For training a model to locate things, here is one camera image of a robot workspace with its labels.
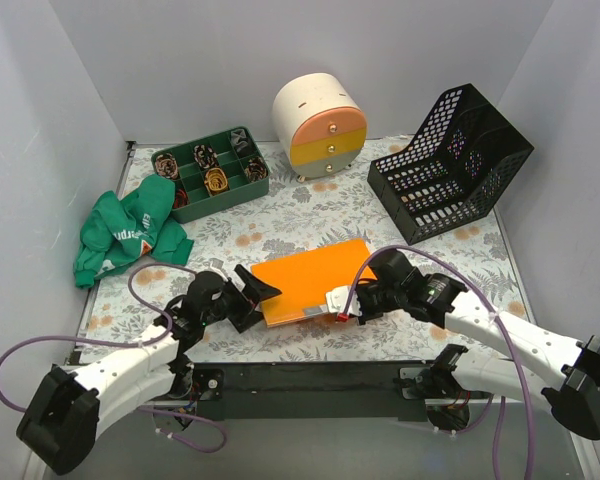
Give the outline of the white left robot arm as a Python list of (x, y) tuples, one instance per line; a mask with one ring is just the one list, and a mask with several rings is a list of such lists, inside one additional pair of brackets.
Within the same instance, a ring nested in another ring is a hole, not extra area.
[(281, 293), (241, 265), (235, 272), (241, 287), (213, 271), (195, 274), (187, 292), (170, 300), (130, 347), (73, 371), (53, 367), (26, 408), (17, 438), (64, 475), (105, 430), (150, 400), (220, 398), (223, 373), (196, 372), (188, 351), (216, 322), (227, 320), (239, 333), (248, 330), (263, 318), (259, 304)]

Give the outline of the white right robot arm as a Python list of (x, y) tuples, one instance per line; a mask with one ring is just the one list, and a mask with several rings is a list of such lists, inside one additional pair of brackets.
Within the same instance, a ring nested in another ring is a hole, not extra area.
[(546, 410), (572, 433), (600, 440), (600, 336), (579, 340), (498, 310), (452, 267), (443, 274), (422, 274), (406, 258), (408, 250), (391, 245), (365, 260), (362, 266), (375, 278), (354, 278), (340, 317), (365, 323), (402, 310), (474, 339), (496, 356), (446, 348), (432, 373), (440, 395), (451, 398), (470, 390), (519, 400), (528, 412)]

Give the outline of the cream round drawer cabinet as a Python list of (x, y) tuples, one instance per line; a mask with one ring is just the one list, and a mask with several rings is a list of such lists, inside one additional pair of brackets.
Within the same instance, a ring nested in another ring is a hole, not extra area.
[[(290, 166), (292, 164), (289, 159), (289, 149), (298, 127), (317, 113), (340, 107), (361, 110), (342, 84), (328, 73), (303, 75), (291, 80), (280, 89), (273, 101), (271, 118), (278, 141), (287, 155)], [(300, 182), (311, 180), (297, 175), (296, 177)]]

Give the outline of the yellow drawer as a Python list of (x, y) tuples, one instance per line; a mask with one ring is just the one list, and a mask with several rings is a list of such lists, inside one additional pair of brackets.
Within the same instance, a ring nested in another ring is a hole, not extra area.
[(292, 165), (300, 166), (318, 162), (343, 154), (358, 154), (364, 146), (366, 130), (357, 129), (328, 138), (292, 145), (289, 159)]

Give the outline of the orange folder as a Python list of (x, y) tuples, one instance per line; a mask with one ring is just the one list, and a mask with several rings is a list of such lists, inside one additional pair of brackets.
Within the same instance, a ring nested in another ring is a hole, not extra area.
[(360, 266), (370, 256), (362, 239), (296, 253), (251, 267), (251, 273), (282, 294), (261, 302), (267, 327), (279, 327), (314, 317), (335, 319), (326, 293), (351, 286)]

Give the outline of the orange drawer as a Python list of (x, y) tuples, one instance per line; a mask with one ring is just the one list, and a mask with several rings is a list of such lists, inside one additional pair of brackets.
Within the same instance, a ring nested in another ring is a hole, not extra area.
[(317, 113), (303, 122), (295, 131), (291, 145), (323, 140), (333, 135), (367, 128), (364, 113), (353, 107), (340, 107)]

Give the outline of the grey bottom drawer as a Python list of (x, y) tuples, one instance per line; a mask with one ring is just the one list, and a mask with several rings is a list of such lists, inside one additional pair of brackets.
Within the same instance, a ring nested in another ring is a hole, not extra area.
[(297, 176), (305, 179), (316, 179), (333, 175), (350, 168), (361, 150), (328, 156), (305, 164), (292, 164), (291, 168)]

